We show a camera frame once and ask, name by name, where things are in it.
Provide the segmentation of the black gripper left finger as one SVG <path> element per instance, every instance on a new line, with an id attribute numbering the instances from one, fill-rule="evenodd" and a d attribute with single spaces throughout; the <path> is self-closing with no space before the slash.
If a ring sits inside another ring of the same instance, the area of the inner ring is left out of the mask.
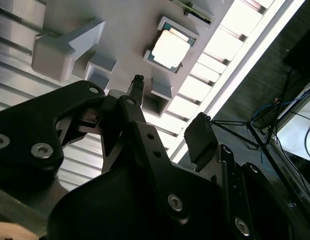
<path id="1" fill-rule="evenodd" d="M 174 194 L 175 166 L 139 102 L 132 95 L 105 95 L 81 80 L 0 111 L 0 215 L 13 222 L 48 222 L 69 193 L 56 179 L 63 149 L 88 133 L 101 138 L 99 176 L 123 166 L 140 168 L 160 207 L 182 210 Z"/>

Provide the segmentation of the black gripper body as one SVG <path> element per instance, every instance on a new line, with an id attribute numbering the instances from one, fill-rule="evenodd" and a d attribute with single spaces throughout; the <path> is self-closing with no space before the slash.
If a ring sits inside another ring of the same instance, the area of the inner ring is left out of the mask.
<path id="1" fill-rule="evenodd" d="M 52 211 L 49 240 L 231 240 L 220 189 L 189 170 L 174 167 L 174 211 L 158 204 L 146 174 L 122 166 L 65 195 Z"/>

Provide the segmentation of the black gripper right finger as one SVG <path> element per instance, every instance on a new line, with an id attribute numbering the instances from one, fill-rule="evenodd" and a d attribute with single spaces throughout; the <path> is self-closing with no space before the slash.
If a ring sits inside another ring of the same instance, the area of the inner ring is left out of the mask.
<path id="1" fill-rule="evenodd" d="M 196 171 L 222 192 L 225 220 L 238 240 L 302 240 L 302 222 L 252 163 L 238 165 L 219 144 L 211 119 L 199 113 L 184 138 Z"/>

